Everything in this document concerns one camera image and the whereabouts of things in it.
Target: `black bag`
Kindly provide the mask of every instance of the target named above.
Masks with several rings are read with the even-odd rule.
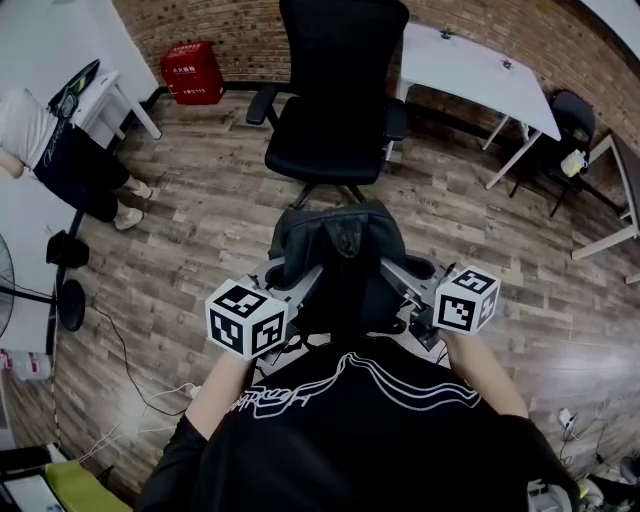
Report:
[[[77,73],[49,101],[49,111],[59,119],[69,119],[78,107],[78,97],[93,81],[100,67],[96,59]]]

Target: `white cloth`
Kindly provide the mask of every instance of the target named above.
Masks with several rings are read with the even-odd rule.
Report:
[[[30,169],[47,148],[57,122],[26,89],[0,93],[0,146]]]

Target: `brick wall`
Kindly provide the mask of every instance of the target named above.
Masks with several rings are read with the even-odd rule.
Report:
[[[451,28],[531,67],[549,95],[561,88],[576,92],[594,106],[599,134],[614,129],[640,151],[640,66],[579,0],[405,3],[413,21]],[[226,80],[288,80],[288,43],[277,0],[114,0],[114,5],[161,82],[162,55],[174,43],[196,40],[214,43]],[[396,56],[390,81],[398,63]],[[485,128],[496,120],[495,112],[423,87],[413,87],[408,99]]]

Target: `black shorts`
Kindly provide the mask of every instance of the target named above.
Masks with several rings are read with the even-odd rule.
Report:
[[[118,212],[118,200],[109,191],[129,179],[129,171],[115,156],[84,130],[63,121],[33,173],[65,203],[104,222],[111,222]]]

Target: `red box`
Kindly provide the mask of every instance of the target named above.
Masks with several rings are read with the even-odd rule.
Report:
[[[224,82],[211,43],[175,45],[161,61],[162,77],[180,105],[210,105],[220,101]]]

